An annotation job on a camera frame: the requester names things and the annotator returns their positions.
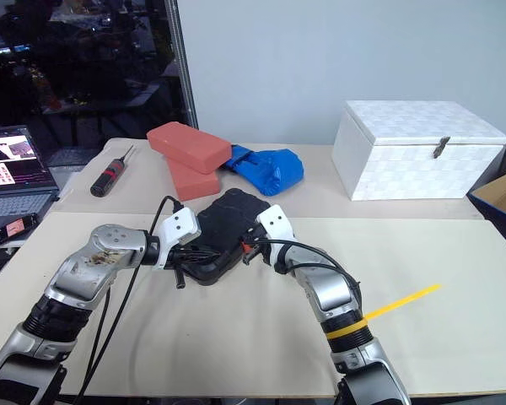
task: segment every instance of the blue plastic bag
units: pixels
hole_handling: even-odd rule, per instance
[[[289,149],[254,152],[233,145],[233,157],[225,167],[251,182],[265,196],[275,196],[304,178],[304,166]]]

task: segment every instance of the screwdriver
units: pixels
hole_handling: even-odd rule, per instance
[[[126,164],[124,163],[124,159],[127,154],[129,154],[130,150],[132,150],[133,145],[124,153],[124,155],[119,159],[113,159],[112,162],[107,166],[107,168],[100,174],[98,180],[90,187],[90,192],[94,197],[104,197],[105,194],[112,188],[112,186],[120,177],[122,171],[126,168]]]

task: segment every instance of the beige tabletop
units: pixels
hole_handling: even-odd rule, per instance
[[[92,196],[89,188],[95,179],[111,160],[122,156],[132,144],[135,148],[126,160],[127,168],[114,188],[106,197]],[[246,179],[219,170],[221,193],[189,201],[188,205],[196,212],[229,188],[238,187],[270,204],[280,204],[289,217],[483,219],[466,197],[352,202],[331,161],[331,146],[328,145],[247,143],[244,146],[253,150],[292,149],[304,163],[304,180],[275,197],[265,197]],[[146,140],[114,138],[72,180],[69,191],[53,209],[79,213],[155,213],[161,198],[167,194],[176,197],[164,156],[153,151]]]
[[[151,215],[50,213],[0,273],[0,348],[59,265],[99,224],[146,229]],[[413,396],[506,390],[506,241],[487,221],[290,219],[299,240],[361,282],[364,312],[431,284],[442,288],[370,322]],[[130,271],[112,288],[109,320]],[[216,284],[141,269],[91,395],[333,396],[338,374],[304,292],[261,262]],[[99,308],[67,360],[78,391]]]

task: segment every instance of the metal latch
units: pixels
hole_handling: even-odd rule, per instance
[[[442,151],[446,147],[446,144],[448,143],[448,141],[449,141],[449,137],[444,137],[444,138],[440,139],[439,146],[437,148],[435,148],[435,150],[433,151],[433,158],[434,159],[437,159],[442,154]]]

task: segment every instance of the white box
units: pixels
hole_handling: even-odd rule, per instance
[[[461,198],[505,144],[454,102],[348,101],[332,159],[352,200]]]

